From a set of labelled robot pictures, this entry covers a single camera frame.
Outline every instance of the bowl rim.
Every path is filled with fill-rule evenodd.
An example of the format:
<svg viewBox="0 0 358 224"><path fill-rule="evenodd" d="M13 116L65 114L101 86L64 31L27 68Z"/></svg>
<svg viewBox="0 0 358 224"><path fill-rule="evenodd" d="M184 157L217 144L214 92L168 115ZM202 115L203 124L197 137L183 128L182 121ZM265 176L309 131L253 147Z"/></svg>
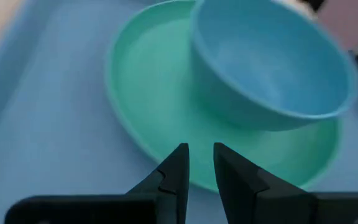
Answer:
<svg viewBox="0 0 358 224"><path fill-rule="evenodd" d="M319 27L313 21L307 19L305 16L301 15L299 12L291 9L289 6L282 4L277 1L269 1L267 4L276 4L278 7L283 7L287 9L289 14L293 14L295 17L297 16L299 19L303 20L306 25L313 29L318 35L324 39L327 44L331 45L334 51L337 53L340 60L342 60L345 66L345 76L347 85L349 87L347 91L347 96L344 98L342 103L335 109L327 113L322 114L307 114L297 111L288 110L279 106L275 106L269 103L269 101L258 97L256 94L252 93L251 91L247 91L245 88L241 87L238 83L236 83L233 79L228 78L229 76L224 75L223 69L218 66L218 63L214 60L214 58L210 57L209 49L207 48L206 44L204 43L203 36L201 35L200 29L198 28L198 18L203 7L204 1L199 0L196 1L196 4L193 8L193 12L191 13L191 41L192 44L200 55L201 59L205 62L205 64L215 73L215 75L224 83L226 84L231 90L236 92L237 94L241 95L242 97L246 97L257 103L258 105L267 108L273 112L276 112L282 116L286 117L293 117L299 119L307 119L307 120L320 120L320 119L328 119L335 117L342 112L346 111L356 99L357 96L357 82L358 78L356 74L358 73L357 66L354 65L352 62L350 55L345 54L340 46L334 41L334 39L326 32L324 29Z"/></svg>

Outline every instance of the tray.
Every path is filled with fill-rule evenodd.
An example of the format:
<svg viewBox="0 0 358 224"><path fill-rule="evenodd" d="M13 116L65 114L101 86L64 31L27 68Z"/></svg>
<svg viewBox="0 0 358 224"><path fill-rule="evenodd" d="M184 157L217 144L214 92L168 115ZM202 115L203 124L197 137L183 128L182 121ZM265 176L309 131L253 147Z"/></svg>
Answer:
<svg viewBox="0 0 358 224"><path fill-rule="evenodd" d="M108 45L155 1L28 0L0 41L0 223L31 195L122 194L157 165L104 92ZM358 101L340 152L310 190L358 191ZM226 223L218 194L191 186L187 223Z"/></svg>

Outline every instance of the plate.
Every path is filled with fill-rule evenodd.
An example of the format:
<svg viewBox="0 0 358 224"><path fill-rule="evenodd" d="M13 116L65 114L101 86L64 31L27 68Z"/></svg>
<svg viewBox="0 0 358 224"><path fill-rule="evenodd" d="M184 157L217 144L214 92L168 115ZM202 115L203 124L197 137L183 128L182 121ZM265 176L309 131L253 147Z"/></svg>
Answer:
<svg viewBox="0 0 358 224"><path fill-rule="evenodd" d="M214 142L307 189L337 154L339 121L267 132L236 126L208 111L196 94L190 66L193 6L194 1L169 1L144 9L109 50L107 93L122 125L157 162L187 142L190 181L206 189L218 191Z"/></svg>

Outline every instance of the blue surface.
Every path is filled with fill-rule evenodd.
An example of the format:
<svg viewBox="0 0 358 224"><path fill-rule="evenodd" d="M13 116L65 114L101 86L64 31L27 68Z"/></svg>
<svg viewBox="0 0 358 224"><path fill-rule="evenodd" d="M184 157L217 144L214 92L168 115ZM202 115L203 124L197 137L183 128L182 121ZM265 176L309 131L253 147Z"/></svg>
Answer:
<svg viewBox="0 0 358 224"><path fill-rule="evenodd" d="M26 2L0 41L0 223L22 198L121 194L157 166L121 128L103 85L109 43L148 4ZM311 190L358 190L358 102L343 119L339 155ZM226 223L219 196L191 186L186 219Z"/></svg>
<svg viewBox="0 0 358 224"><path fill-rule="evenodd" d="M198 67L198 82L234 122L291 129L337 116L354 101L352 60L297 12L268 0L208 0L193 19L195 52L209 67Z"/></svg>

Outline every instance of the bowl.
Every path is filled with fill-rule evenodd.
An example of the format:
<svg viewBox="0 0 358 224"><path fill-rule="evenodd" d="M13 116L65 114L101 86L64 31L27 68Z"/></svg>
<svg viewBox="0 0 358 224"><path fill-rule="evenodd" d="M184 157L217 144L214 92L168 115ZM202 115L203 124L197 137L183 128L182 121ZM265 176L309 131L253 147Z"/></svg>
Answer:
<svg viewBox="0 0 358 224"><path fill-rule="evenodd" d="M196 89L222 118L281 131L338 116L356 66L317 24L268 0L207 0L192 14Z"/></svg>

